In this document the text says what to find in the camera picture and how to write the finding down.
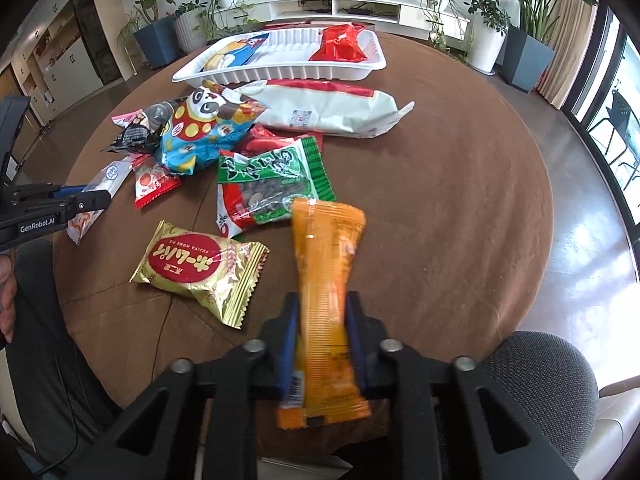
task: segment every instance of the curtain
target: curtain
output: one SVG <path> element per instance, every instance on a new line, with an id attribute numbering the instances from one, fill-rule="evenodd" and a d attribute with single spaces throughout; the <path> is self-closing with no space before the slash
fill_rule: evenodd
<path id="1" fill-rule="evenodd" d="M 558 0 L 557 8 L 560 19 L 547 43 L 556 55 L 538 83 L 538 91 L 560 109 L 589 46 L 597 8 L 582 0 Z"/>

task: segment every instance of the metal bolt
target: metal bolt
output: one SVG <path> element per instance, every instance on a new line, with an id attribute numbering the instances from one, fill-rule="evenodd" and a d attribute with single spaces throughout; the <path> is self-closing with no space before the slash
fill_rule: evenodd
<path id="1" fill-rule="evenodd" d="M 476 368 L 476 362 L 471 357 L 458 357 L 455 361 L 453 361 L 454 366 L 463 372 L 469 372 Z"/>
<path id="2" fill-rule="evenodd" d="M 247 351 L 255 354 L 256 352 L 262 352 L 267 345 L 265 345 L 264 341 L 260 339 L 249 339 L 246 343 L 242 345 L 242 347 Z"/>
<path id="3" fill-rule="evenodd" d="M 402 350 L 402 343 L 398 339 L 383 339 L 380 341 L 380 348 L 385 352 L 397 352 Z"/>
<path id="4" fill-rule="evenodd" d="M 185 358 L 176 359 L 171 363 L 171 370 L 177 374 L 186 374 L 193 370 L 193 363 Z"/>

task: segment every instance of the white snack package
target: white snack package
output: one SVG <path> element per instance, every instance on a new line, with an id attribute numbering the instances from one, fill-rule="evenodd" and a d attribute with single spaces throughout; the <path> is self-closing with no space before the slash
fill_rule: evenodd
<path id="1" fill-rule="evenodd" d="M 398 110 L 389 94 L 333 80 L 271 79 L 237 90 L 268 107 L 258 119 L 264 126 L 355 139 L 388 132 L 414 109 L 413 101 Z"/>
<path id="2" fill-rule="evenodd" d="M 115 160 L 106 168 L 100 170 L 91 182 L 85 186 L 82 192 L 105 189 L 111 194 L 111 198 L 113 198 L 131 171 L 131 163 L 136 156 L 139 155 L 126 156 L 122 160 Z M 100 209 L 100 211 L 77 214 L 72 220 L 67 222 L 66 234 L 78 245 L 84 234 L 89 230 L 89 227 L 94 224 L 95 220 L 103 211 L 104 209 Z"/>

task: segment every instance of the glass door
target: glass door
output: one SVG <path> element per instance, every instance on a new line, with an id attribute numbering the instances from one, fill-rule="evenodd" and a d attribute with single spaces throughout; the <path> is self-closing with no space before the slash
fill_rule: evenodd
<path id="1" fill-rule="evenodd" d="M 563 108 L 606 178 L 633 242 L 640 240 L 640 56 L 603 3 Z"/>

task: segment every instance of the brown tablecloth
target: brown tablecloth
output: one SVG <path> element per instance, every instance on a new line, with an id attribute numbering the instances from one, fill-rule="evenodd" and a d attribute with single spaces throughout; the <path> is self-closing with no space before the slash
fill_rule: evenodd
<path id="1" fill-rule="evenodd" d="M 349 288 L 366 313 L 424 355 L 483 359 L 531 306 L 552 238 L 546 170 L 517 113 L 482 76 L 433 49 L 380 34 L 388 66 L 362 86 L 415 109 L 370 140 L 324 138 L 322 158 L 338 200 L 362 209 L 367 227 Z M 182 59 L 133 91 L 115 114 L 188 94 L 172 84 Z M 105 118 L 82 150 L 68 184 L 88 182 L 118 155 L 101 153 L 118 133 Z M 127 406 L 174 358 L 202 362 L 257 335 L 284 294 L 297 289 L 287 222 L 246 235 L 270 249 L 241 330 L 223 326 L 196 301 L 128 283 L 158 222 L 217 234 L 216 171 L 142 210 L 134 179 L 80 246 L 54 240 L 54 271 L 69 332 L 116 402 Z M 385 433 L 383 410 L 370 421 L 322 429 L 275 429 L 272 405 L 258 410 L 265 453 L 320 453 Z"/>

